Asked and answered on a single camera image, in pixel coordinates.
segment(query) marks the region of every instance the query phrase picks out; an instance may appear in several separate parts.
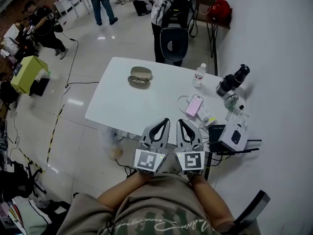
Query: red bag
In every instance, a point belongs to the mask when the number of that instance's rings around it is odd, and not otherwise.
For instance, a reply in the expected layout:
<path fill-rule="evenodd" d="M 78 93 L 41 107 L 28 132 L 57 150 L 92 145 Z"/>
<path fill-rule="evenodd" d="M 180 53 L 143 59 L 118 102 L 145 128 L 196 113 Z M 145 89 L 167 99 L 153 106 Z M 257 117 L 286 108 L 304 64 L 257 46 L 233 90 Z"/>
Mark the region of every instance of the red bag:
<path fill-rule="evenodd" d="M 208 8 L 208 17 L 211 21 L 220 24 L 230 24 L 232 8 L 225 0 L 216 0 L 210 8 Z"/>

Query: jeans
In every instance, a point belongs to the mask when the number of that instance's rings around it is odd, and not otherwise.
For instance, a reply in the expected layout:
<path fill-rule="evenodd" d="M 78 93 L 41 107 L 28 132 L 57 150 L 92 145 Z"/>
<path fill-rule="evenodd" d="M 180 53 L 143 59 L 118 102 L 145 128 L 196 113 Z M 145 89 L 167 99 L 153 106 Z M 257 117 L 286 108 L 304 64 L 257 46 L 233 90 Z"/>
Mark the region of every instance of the jeans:
<path fill-rule="evenodd" d="M 61 52 L 65 51 L 65 46 L 61 42 L 60 39 L 54 34 L 54 31 L 50 31 L 48 34 L 44 36 L 35 35 L 38 41 L 42 44 L 43 47 L 51 48 L 51 49 L 59 49 Z"/>
<path fill-rule="evenodd" d="M 153 35 L 155 37 L 156 62 L 164 64 L 165 57 L 163 56 L 163 53 L 161 50 L 161 42 L 160 42 L 160 35 L 161 35 L 162 27 L 152 23 L 152 31 L 153 31 Z M 182 60 L 174 62 L 175 66 L 181 66 L 181 64 L 182 64 Z"/>
<path fill-rule="evenodd" d="M 110 5 L 110 0 L 91 0 L 93 11 L 94 11 L 94 17 L 96 19 L 97 24 L 100 24 L 102 22 L 101 20 L 101 12 L 100 12 L 100 2 L 102 3 L 103 7 L 105 8 L 107 15 L 109 17 L 109 21 L 113 22 L 115 19 L 114 13 L 112 11 L 112 7 Z"/>

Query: smartphone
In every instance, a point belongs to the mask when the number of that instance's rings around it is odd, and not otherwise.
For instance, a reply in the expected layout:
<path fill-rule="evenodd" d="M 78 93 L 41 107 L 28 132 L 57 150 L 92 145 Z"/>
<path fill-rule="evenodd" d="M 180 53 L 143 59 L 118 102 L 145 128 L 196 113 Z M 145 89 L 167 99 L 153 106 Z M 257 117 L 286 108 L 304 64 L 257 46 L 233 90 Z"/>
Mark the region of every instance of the smartphone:
<path fill-rule="evenodd" d="M 189 103 L 189 105 L 186 108 L 186 113 L 191 115 L 191 116 L 195 116 L 198 109 L 200 108 L 201 103 L 203 102 L 203 98 L 198 96 L 198 95 L 194 95 Z"/>

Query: tiled floor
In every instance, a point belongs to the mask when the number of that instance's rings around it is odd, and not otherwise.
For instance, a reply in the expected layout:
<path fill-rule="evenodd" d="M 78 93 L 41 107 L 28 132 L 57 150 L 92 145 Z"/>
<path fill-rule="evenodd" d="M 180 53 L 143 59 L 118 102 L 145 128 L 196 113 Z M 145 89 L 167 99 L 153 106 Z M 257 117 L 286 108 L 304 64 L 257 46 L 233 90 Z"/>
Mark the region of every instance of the tiled floor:
<path fill-rule="evenodd" d="M 70 82 L 99 81 L 115 56 L 155 60 L 150 16 L 138 17 L 131 3 L 115 5 L 114 1 L 111 0 L 111 4 L 119 20 L 112 26 L 105 13 L 103 25 L 98 26 L 92 8 L 89 8 L 90 15 L 87 15 L 82 4 L 77 6 L 80 17 L 77 18 L 71 11 L 60 19 L 62 24 L 67 22 L 64 33 L 79 41 Z M 183 67 L 196 69 L 201 63 L 208 63 L 206 27 L 199 24 L 198 28 L 198 36 L 190 40 Z M 54 56 L 54 50 L 41 50 L 40 58 L 48 63 L 51 79 L 42 97 L 21 96 L 15 126 L 20 137 L 19 148 L 46 170 L 40 175 L 39 181 L 47 190 L 47 197 L 70 203 L 73 193 L 85 192 L 97 197 L 124 180 L 126 174 L 124 168 L 111 161 L 102 150 L 98 124 L 85 119 L 97 84 L 75 84 L 63 95 L 77 43 L 62 34 L 57 33 L 57 37 L 69 48 L 67 56 L 60 60 Z M 213 70 L 212 63 L 210 61 L 210 71 Z M 47 165 L 51 134 L 63 104 L 65 106 L 56 126 Z M 7 122 L 8 135 L 12 140 L 17 135 L 13 120 L 14 111 L 10 111 Z M 124 153 L 119 162 L 131 165 L 137 141 L 124 139 L 121 143 Z M 9 143 L 9 152 L 13 147 L 15 144 Z M 12 151 L 11 159 L 27 164 L 18 149 Z M 174 158 L 169 158 L 163 169 L 174 164 Z"/>

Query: white wall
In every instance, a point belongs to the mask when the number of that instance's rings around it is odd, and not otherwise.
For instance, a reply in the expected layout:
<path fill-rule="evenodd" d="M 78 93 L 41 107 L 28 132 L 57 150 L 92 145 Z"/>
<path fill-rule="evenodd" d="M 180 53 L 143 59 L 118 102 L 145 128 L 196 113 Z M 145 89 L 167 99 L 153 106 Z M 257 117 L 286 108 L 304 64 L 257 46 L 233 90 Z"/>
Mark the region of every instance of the white wall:
<path fill-rule="evenodd" d="M 217 191 L 237 217 L 258 190 L 271 198 L 262 234 L 308 234 L 313 227 L 313 0 L 227 0 L 231 30 L 219 29 L 219 75 L 247 64 L 246 110 L 261 150 L 229 159 Z"/>

